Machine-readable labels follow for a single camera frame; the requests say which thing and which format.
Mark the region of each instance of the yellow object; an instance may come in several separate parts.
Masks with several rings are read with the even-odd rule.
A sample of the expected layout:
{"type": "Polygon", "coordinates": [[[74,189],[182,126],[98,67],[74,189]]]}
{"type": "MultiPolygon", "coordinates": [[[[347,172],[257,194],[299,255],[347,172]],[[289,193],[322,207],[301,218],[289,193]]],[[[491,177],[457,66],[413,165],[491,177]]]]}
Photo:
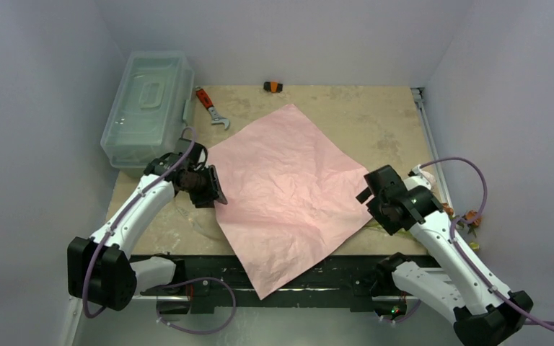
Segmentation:
{"type": "Polygon", "coordinates": [[[479,250],[481,249],[481,246],[473,241],[471,241],[468,245],[474,252],[479,252],[479,250]]]}

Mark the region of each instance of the adjustable wrench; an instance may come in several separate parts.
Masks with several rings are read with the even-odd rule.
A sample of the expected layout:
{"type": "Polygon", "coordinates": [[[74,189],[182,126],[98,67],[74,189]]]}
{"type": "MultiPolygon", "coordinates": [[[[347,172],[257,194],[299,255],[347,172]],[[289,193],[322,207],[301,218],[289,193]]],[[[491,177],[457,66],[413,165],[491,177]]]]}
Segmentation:
{"type": "Polygon", "coordinates": [[[226,119],[225,117],[222,117],[216,108],[214,107],[214,103],[209,98],[209,95],[203,90],[201,87],[196,88],[196,96],[201,101],[203,106],[209,111],[209,114],[211,114],[211,124],[224,124],[224,130],[228,130],[228,127],[230,126],[230,120],[226,119]]]}

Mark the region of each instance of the crumpled paper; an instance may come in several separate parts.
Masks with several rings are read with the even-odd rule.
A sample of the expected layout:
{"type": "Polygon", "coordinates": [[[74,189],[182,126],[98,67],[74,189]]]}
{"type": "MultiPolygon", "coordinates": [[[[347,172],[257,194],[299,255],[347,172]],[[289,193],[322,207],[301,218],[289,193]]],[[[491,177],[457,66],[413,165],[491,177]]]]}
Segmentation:
{"type": "Polygon", "coordinates": [[[371,218],[356,200],[368,171],[294,105],[249,124],[208,157],[228,199],[216,203],[216,219],[260,299],[371,218]]]}

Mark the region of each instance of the plastic storage box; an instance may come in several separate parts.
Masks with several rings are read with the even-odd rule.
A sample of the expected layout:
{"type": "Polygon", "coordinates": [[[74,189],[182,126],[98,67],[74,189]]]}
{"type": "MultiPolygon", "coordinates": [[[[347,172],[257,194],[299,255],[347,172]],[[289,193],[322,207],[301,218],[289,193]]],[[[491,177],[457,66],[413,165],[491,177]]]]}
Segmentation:
{"type": "Polygon", "coordinates": [[[140,177],[175,149],[193,116],[194,71],[182,52],[133,52],[101,138],[111,165],[140,177]]]}

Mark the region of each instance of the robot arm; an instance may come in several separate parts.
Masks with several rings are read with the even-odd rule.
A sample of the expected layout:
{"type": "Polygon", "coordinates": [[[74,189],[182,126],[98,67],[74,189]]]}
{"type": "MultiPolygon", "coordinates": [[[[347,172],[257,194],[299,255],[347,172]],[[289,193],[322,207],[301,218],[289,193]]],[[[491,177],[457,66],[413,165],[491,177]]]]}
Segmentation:
{"type": "Polygon", "coordinates": [[[441,281],[400,253],[379,263],[378,285],[396,287],[420,298],[454,325],[464,345],[497,345],[519,330],[525,317],[504,303],[492,291],[508,292],[511,301],[530,311],[532,300],[524,292],[512,293],[455,232],[449,235],[451,220],[441,203],[429,190],[430,183],[418,167],[404,181],[396,171],[385,166],[365,176],[368,188],[359,196],[369,212],[393,235],[400,229],[409,231],[448,274],[453,285],[441,281]],[[491,281],[491,290],[476,275],[455,249],[454,242],[464,244],[465,254],[491,281]]]}
{"type": "Polygon", "coordinates": [[[89,281],[89,301],[120,311],[134,295],[171,283],[175,274],[174,262],[162,257],[129,262],[133,248],[147,226],[179,191],[187,192],[197,208],[212,208],[214,201],[227,203],[215,167],[205,167],[207,150],[198,143],[194,144],[180,166],[166,175],[164,180],[147,188],[181,158],[189,145],[189,140],[181,138],[175,152],[148,164],[138,186],[115,215],[88,239],[76,237],[70,243],[67,249],[69,294],[82,297],[90,259],[100,245],[98,239],[108,232],[113,234],[99,250],[89,281]],[[111,231],[110,226],[116,219],[119,219],[118,226],[111,231]]]}

